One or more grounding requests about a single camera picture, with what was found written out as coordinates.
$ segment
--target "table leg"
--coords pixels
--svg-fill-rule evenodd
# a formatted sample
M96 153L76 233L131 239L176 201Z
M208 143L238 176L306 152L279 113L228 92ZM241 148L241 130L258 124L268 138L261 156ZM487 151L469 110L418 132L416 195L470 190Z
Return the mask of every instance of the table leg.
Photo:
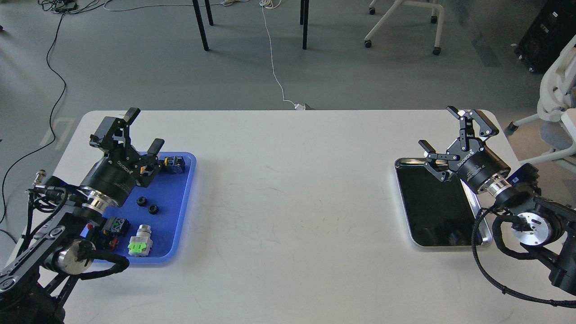
M212 8L210 7L210 0L204 0L206 5L206 14L208 14L208 23L210 26L214 26L214 20L212 20Z
M302 0L304 2L304 34L302 35L302 49L306 49L308 43L308 3L309 0Z
M202 16L200 15L200 5L198 5L198 0L192 0L194 5L194 12L196 13L196 21L198 22L198 29L200 29L200 37L202 38L202 45L205 51L209 51L208 41L206 40L206 32L204 31L204 23L202 22Z
M304 25L304 0L300 0L300 25Z

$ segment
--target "gray floor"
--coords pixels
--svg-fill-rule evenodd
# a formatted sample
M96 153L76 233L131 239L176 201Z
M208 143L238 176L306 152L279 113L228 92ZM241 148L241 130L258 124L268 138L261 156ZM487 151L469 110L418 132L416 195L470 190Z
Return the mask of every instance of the gray floor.
M114 0L108 7L168 2ZM368 15L368 3L312 1L306 51L301 49L300 2L283 0L266 11L275 70L287 99L317 110L486 109L503 127L535 113L541 76L528 73L511 44L520 41L543 0L441 1L446 22L440 56L431 54L435 25L429 23L429 11L416 7L401 7L373 37L373 47L364 48L364 36L391 1L380 1L375 16ZM258 1L212 10L216 25L206 23L210 52L202 49L191 6L129 12L99 8L64 17L50 57L68 83L54 115L58 140L10 172L8 217L1 228L21 231L24 190L38 169L50 174L55 168L71 130L88 111L293 109L281 101L272 76ZM47 141L50 109L63 86L46 65L58 20L33 1L0 2L5 29L0 33L2 176L20 156ZM398 142L409 145L402 138ZM510 142L519 159L547 150L536 124L520 128ZM553 163L538 167L544 195L574 204L576 176ZM13 245L2 235L0 246L1 263Z

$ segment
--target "black nut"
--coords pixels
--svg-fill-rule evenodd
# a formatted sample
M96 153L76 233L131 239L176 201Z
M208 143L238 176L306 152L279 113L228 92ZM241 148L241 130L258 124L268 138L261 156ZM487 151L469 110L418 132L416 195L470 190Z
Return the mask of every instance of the black nut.
M156 213L158 213L159 209L158 206L156 205L152 205L150 207L148 207L148 212L152 215L155 215Z
M148 199L146 199L144 196L138 197L138 199L136 199L136 204L138 204L138 206L146 206L147 203Z

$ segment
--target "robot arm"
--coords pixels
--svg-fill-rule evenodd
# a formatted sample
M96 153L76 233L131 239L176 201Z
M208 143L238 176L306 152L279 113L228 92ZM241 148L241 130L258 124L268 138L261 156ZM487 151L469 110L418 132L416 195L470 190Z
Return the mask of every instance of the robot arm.
M102 226L107 207L122 206L135 186L147 187L161 168L158 153L164 140L155 139L143 155L130 144L129 128L139 112L130 108L124 118L104 118L90 136L90 145L104 156L79 187L51 177L44 185L35 181L28 190L34 198L30 206L44 201L54 208L34 231L28 226L18 256L0 272L0 322L63 323L64 303L78 279L108 276L129 266L125 257L97 251L90 232L86 238L80 233L87 224ZM36 241L29 247L32 237ZM94 259L114 265L84 273ZM41 266L56 273L45 287L38 283ZM59 294L52 296L63 282Z
M440 181L456 174L476 194L490 193L496 200L495 207L503 211L492 224L497 247L513 258L540 261L551 271L548 278L553 286L576 295L576 212L540 196L538 170L531 164L508 176L510 167L486 146L487 138L497 135L498 129L481 111L459 111L452 106L447 109L460 121L460 136L443 155L420 140L427 153L425 167ZM479 134L485 140L475 136L473 121L480 125ZM444 168L437 160L446 161ZM506 247L501 229L504 222L511 223L514 236L526 252ZM564 233L567 237L559 254L544 247Z

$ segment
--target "white plastic chair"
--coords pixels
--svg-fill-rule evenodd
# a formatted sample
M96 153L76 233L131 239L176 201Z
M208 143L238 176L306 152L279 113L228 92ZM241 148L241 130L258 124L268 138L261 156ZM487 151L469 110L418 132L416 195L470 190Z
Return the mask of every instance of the white plastic chair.
M571 108L576 108L576 36L544 73L537 113L508 125L514 132L522 125L542 120L540 137L552 147L549 152L520 163L554 161L576 172L576 164L569 159L576 154L576 110Z
M369 8L370 14L376 13L376 9L374 8L376 2L378 2L378 0L372 0L372 2L370 3ZM364 37L364 46L366 48L372 47L372 41L370 39L380 29L384 21L386 21L386 19L388 19L392 15L392 13L396 11L396 9L398 9L400 5L432 8L432 17L430 17L430 22L432 24L438 23L438 26L436 28L436 41L434 42L434 50L432 51L432 53L434 55L439 55L440 51L442 50L440 48L440 38L442 37L442 26L444 25L444 7L438 4L438 0L429 0L426 2L412 1L412 0L394 0L394 3L390 7L390 9L388 9L388 11L384 14L384 16L380 18L378 23L374 26L374 28L372 28L372 30L368 33L368 35Z

